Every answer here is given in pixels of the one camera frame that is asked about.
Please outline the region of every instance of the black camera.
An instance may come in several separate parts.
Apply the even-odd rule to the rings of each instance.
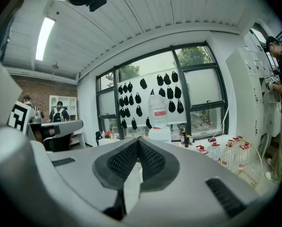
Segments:
[[[93,0],[90,4],[87,4],[89,6],[89,11],[94,12],[99,7],[103,6],[107,3],[107,0]]]

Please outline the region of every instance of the ceiling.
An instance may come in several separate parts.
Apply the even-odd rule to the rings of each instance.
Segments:
[[[78,81],[99,58],[130,39],[161,27],[221,24],[237,33],[247,26],[252,0],[107,0],[95,12],[55,0],[25,0],[11,28],[3,64],[8,68]],[[56,20],[43,61],[35,60],[45,16]],[[52,65],[58,63],[54,71]]]

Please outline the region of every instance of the window frame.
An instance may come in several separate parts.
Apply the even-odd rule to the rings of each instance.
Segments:
[[[190,47],[205,47],[210,60],[212,61],[211,63],[206,63],[206,64],[198,64],[198,65],[191,65],[191,66],[185,66],[185,67],[181,67],[179,59],[177,57],[176,51],[177,49],[183,49],[183,48],[190,48]],[[223,107],[223,111],[224,114],[227,111],[228,108],[228,99],[227,99],[227,93],[226,93],[226,88],[225,88],[225,84],[224,84],[224,80],[222,77],[222,73],[221,70],[219,68],[219,65],[216,61],[216,58],[214,56],[214,54],[212,53],[212,50],[210,49],[209,45],[207,44],[207,42],[200,42],[200,43],[190,43],[190,44],[181,44],[181,45],[176,45],[176,46],[168,46],[166,48],[162,48],[138,57],[135,57],[131,60],[128,60],[120,65],[114,66],[112,69],[106,71],[105,73],[102,73],[101,75],[96,77],[96,92],[97,92],[97,97],[96,97],[96,101],[97,101],[97,117],[98,117],[98,125],[99,125],[99,129],[100,131],[103,130],[102,127],[102,122],[101,119],[105,119],[105,118],[116,118],[117,119],[117,126],[118,126],[118,130],[119,130],[119,138],[122,140],[124,139],[124,132],[123,132],[123,128],[121,127],[121,118],[120,118],[120,113],[119,113],[119,98],[118,98],[118,88],[116,85],[118,85],[119,82],[119,74],[118,74],[118,70],[128,64],[132,64],[134,62],[137,62],[139,60],[157,55],[157,54],[161,54],[164,52],[172,52],[173,57],[174,57],[174,61],[175,61],[175,66],[177,67],[178,70],[178,78],[182,84],[182,95],[184,97],[184,102],[185,102],[185,116],[186,116],[186,133],[187,134],[192,134],[192,125],[191,125],[191,117],[190,117],[190,112],[193,111],[199,111],[199,110],[204,110],[204,109],[213,109],[213,108],[217,108],[217,107]],[[191,105],[190,103],[190,98],[189,98],[189,94],[187,91],[187,83],[186,83],[186,79],[185,79],[185,72],[189,72],[189,71],[193,71],[193,70],[204,70],[204,69],[214,69],[218,78],[218,82],[220,85],[220,90],[221,90],[221,96],[222,96],[222,100],[217,101],[217,102],[208,102],[205,104],[199,104],[199,105]],[[100,84],[100,79],[101,77],[107,75],[108,73],[113,72],[114,73],[114,85],[112,87],[103,89],[103,90],[99,90],[99,87],[101,86]],[[107,93],[114,90],[114,96],[115,96],[115,110],[116,110],[116,114],[113,115],[99,115],[100,114],[100,106],[99,106],[99,96],[103,93]],[[227,114],[224,125],[224,134],[228,134],[228,130],[229,130],[229,114]],[[218,132],[217,134],[215,134],[215,136],[219,136],[221,135],[222,132]],[[205,135],[203,137],[195,137],[196,140],[201,140],[201,139],[209,139],[210,137],[212,137],[214,134],[212,135]]]

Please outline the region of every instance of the black mesh grille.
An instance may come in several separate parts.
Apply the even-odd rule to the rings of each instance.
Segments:
[[[220,179],[209,179],[206,184],[230,217],[234,217],[246,208]]]
[[[140,142],[139,159],[143,168],[144,181],[162,171],[165,166],[165,158],[142,142]]]
[[[131,146],[109,158],[107,161],[108,168],[116,175],[126,180],[138,159],[137,148],[138,142],[135,142]]]
[[[65,159],[61,159],[57,161],[52,161],[52,164],[54,165],[54,167],[56,167],[56,166],[61,166],[61,165],[68,164],[74,161],[76,160],[70,157],[70,158],[65,158]]]

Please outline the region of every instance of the fluorescent light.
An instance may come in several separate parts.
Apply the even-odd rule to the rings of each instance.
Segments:
[[[37,44],[37,50],[36,50],[36,60],[43,60],[43,54],[46,46],[46,42],[48,39],[48,36],[50,35],[50,32],[52,30],[52,27],[54,25],[55,21],[50,18],[45,18],[40,30],[39,38],[38,38],[38,44]]]

